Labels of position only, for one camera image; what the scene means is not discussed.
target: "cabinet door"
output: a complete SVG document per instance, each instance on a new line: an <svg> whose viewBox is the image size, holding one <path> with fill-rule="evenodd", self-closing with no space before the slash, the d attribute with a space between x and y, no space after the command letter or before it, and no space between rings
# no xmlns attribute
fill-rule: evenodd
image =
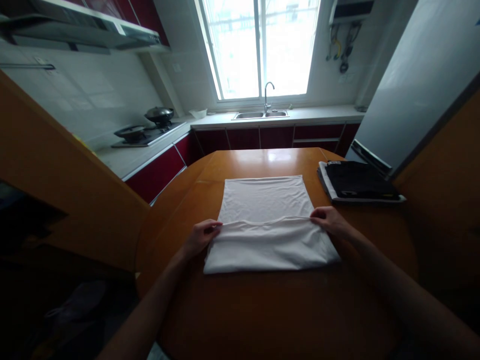
<svg viewBox="0 0 480 360"><path fill-rule="evenodd" d="M150 204L183 167L182 158L172 146L125 183Z"/></svg>
<svg viewBox="0 0 480 360"><path fill-rule="evenodd" d="M85 0L89 9L138 25L129 0Z"/></svg>
<svg viewBox="0 0 480 360"><path fill-rule="evenodd" d="M293 140L293 126L260 128L260 146L262 149L291 148Z"/></svg>
<svg viewBox="0 0 480 360"><path fill-rule="evenodd" d="M170 46L153 0L130 0L130 2L138 17L140 26L156 31L160 36L162 45Z"/></svg>
<svg viewBox="0 0 480 360"><path fill-rule="evenodd" d="M355 139L355 135L360 127L360 124L347 124L345 126L345 130L343 131L343 135L341 136L340 143L338 144L338 148L336 149L336 153L341 157L345 157L347 152L349 151L350 145L352 141Z"/></svg>
<svg viewBox="0 0 480 360"><path fill-rule="evenodd" d="M195 138L193 132L188 133L183 139L175 143L178 152L180 153L185 165L190 166L198 159L202 158L202 149L200 149L199 142Z"/></svg>
<svg viewBox="0 0 480 360"><path fill-rule="evenodd" d="M322 148L332 153L335 152L338 141L309 141L309 142L294 142L294 148Z"/></svg>
<svg viewBox="0 0 480 360"><path fill-rule="evenodd" d="M227 132L221 130L195 131L195 135L200 143L203 153L208 155L217 150L230 150Z"/></svg>
<svg viewBox="0 0 480 360"><path fill-rule="evenodd" d="M260 149L259 128L228 129L228 140L232 150Z"/></svg>
<svg viewBox="0 0 480 360"><path fill-rule="evenodd" d="M295 139L330 139L342 135L344 124L295 126Z"/></svg>

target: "faucet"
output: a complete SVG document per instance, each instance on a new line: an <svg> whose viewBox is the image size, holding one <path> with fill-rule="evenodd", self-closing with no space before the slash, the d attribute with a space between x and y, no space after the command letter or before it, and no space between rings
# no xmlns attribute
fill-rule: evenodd
<svg viewBox="0 0 480 360"><path fill-rule="evenodd" d="M265 114L268 113L269 109L272 107L272 104L268 104L267 103L267 86L271 84L271 87L273 88L273 90L275 90L275 85L269 81L265 84Z"/></svg>

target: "range hood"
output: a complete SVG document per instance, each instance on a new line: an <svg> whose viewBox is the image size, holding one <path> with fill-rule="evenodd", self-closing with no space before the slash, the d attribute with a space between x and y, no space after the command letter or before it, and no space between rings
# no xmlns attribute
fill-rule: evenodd
<svg viewBox="0 0 480 360"><path fill-rule="evenodd" d="M109 54L168 49L156 31L63 0L2 0L0 34L9 43Z"/></svg>

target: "white countertop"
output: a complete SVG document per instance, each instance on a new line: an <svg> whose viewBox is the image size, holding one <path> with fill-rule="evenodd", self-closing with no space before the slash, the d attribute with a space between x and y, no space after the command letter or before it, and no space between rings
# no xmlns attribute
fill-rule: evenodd
<svg viewBox="0 0 480 360"><path fill-rule="evenodd" d="M151 146L146 147L105 147L96 151L98 158L107 165L122 180L128 179L136 173L150 159L174 143L190 129L215 129L215 128L248 128L254 126L298 125L298 124L329 124L329 123L358 123L364 113L358 112L353 105L325 106L325 107L300 107L287 109L289 117L261 118L252 120L233 120L237 113L223 112L208 115L196 120L193 116L183 116L173 119L175 123L185 123L175 128Z"/></svg>
<svg viewBox="0 0 480 360"><path fill-rule="evenodd" d="M288 117L270 117L251 120L232 120L237 112L223 112L207 115L203 119L195 120L192 116L183 117L192 129L205 128L247 128L252 126L298 125L298 124L324 124L358 122L365 116L355 110L353 105L338 105L325 107L299 107L292 110L286 109Z"/></svg>
<svg viewBox="0 0 480 360"><path fill-rule="evenodd" d="M165 134L163 138L151 146L145 147L105 147L96 151L98 158L107 165L119 178L125 178L140 170L148 160L160 153L167 146L190 131L190 124L185 123Z"/></svg>

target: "folded clothes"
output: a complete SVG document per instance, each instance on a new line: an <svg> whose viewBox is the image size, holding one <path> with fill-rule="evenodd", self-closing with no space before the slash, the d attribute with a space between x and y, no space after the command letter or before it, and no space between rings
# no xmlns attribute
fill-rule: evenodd
<svg viewBox="0 0 480 360"><path fill-rule="evenodd" d="M334 186L332 185L329 176L327 174L327 163L320 161L318 163L318 178L328 195L330 201L333 204L348 204L348 203L362 203L362 204L399 204L403 203L407 199L403 195L398 196L398 200L388 200L388 199L375 199L375 198L355 198L355 197L339 197L335 191Z"/></svg>
<svg viewBox="0 0 480 360"><path fill-rule="evenodd" d="M327 232L308 217L233 221L208 249L204 274L301 270L340 261Z"/></svg>
<svg viewBox="0 0 480 360"><path fill-rule="evenodd" d="M218 221L263 223L313 210L302 175L226 179Z"/></svg>
<svg viewBox="0 0 480 360"><path fill-rule="evenodd" d="M357 161L330 161L326 173L340 198L400 199L397 189L370 164Z"/></svg>

